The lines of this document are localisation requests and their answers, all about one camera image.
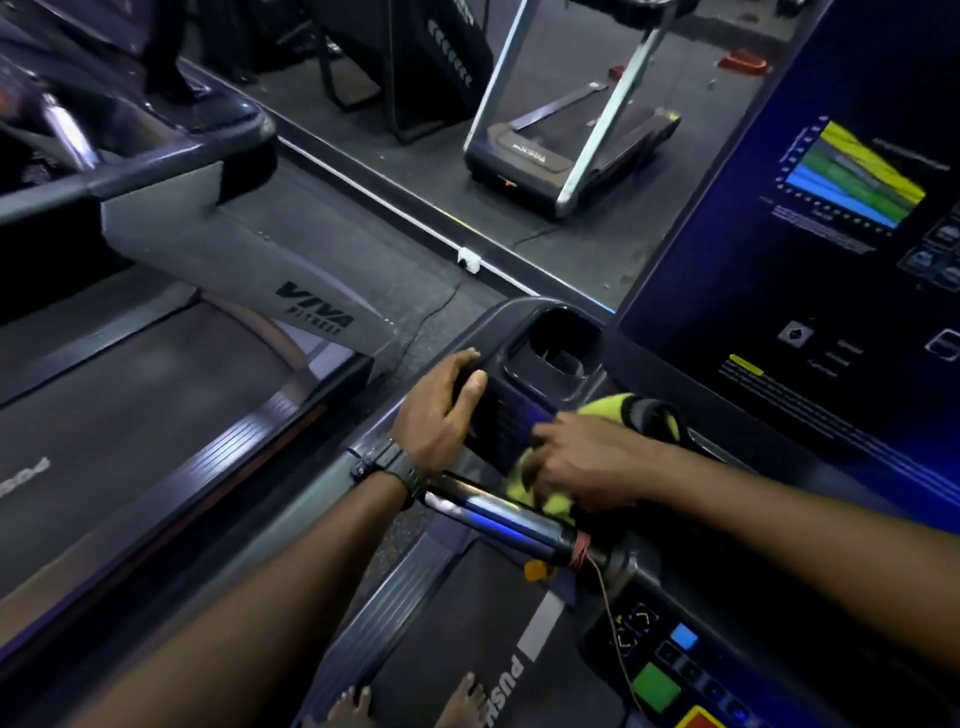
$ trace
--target treadmill handrail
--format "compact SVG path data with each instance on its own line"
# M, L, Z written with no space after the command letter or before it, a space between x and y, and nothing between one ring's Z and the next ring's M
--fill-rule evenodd
M559 551L570 551L576 540L575 528L497 496L459 476L445 473L427 490Z
M262 109L252 111L251 119L236 126L0 197L0 226L83 198L119 197L266 143L276 134L273 119Z

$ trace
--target yellow label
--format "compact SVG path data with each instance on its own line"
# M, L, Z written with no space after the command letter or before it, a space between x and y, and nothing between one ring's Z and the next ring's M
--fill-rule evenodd
M690 712L684 716L675 728L707 728L707 726L716 726L716 728L726 728L723 723L707 712L706 708L695 705L690 708Z
M753 364L751 364L749 361L744 359L742 356L737 356L735 353L732 353L730 355L730 361L733 362L734 364L737 364L743 367L751 374L755 374L757 376L763 376L762 369L760 369L759 367L755 367Z

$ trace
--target watch strap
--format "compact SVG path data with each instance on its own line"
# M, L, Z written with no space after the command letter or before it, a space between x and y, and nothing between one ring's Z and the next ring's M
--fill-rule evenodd
M413 505L428 481L426 473L418 468L407 451L392 439L375 449L369 458L357 463L352 475L354 480L359 481L377 471L395 475L406 486L409 495L403 504L403 510Z

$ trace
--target red string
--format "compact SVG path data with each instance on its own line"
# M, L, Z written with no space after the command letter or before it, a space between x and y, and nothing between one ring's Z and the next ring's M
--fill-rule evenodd
M639 699L636 697L634 685L630 681L630 675L627 672L627 666L623 663L623 655L620 654L620 645L616 638L616 622L613 621L613 611L610 606L610 597L607 595L607 587L603 582L603 572L600 571L600 567L593 560L593 557L589 555L589 548L589 534L584 533L583 531L577 531L577 540L573 544L573 553L570 556L570 568L574 571L579 571L584 562L589 561L596 570L597 581L600 582L600 591L603 594L603 603L607 608L607 619L610 621L610 631L611 636L613 637L613 652L616 653L616 661L620 664L620 671L623 673L623 679L627 681L627 691L630 693L630 697L634 699L634 705L636 705L636 709L640 711L642 716L649 718L649 716L646 714L646 711L643 710L643 706L640 705Z

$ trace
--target foot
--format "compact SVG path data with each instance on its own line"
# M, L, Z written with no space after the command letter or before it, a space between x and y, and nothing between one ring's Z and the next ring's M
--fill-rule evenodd
M370 688L360 691L360 700L355 700L356 688L350 688L340 696L337 704L326 714L327 720L345 717L367 717L370 714Z
M481 728L487 721L487 694L475 683L473 673L468 672L446 701L436 728Z

